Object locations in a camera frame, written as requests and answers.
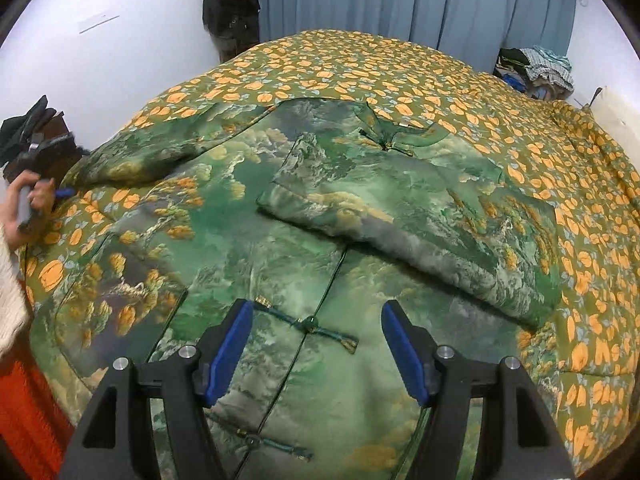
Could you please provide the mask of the person's left hand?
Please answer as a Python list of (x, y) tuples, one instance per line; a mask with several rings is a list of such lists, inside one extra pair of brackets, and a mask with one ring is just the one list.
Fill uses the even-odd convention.
[(22, 171), (6, 188), (1, 225), (10, 252), (38, 240), (52, 212), (55, 182)]

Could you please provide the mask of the cream knit sleeve forearm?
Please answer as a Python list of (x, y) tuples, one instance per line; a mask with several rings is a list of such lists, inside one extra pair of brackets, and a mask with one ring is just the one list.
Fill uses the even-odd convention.
[(0, 354), (5, 358), (27, 326), (30, 315), (25, 294), (16, 277), (15, 254), (6, 241), (4, 228), (1, 228), (0, 248)]

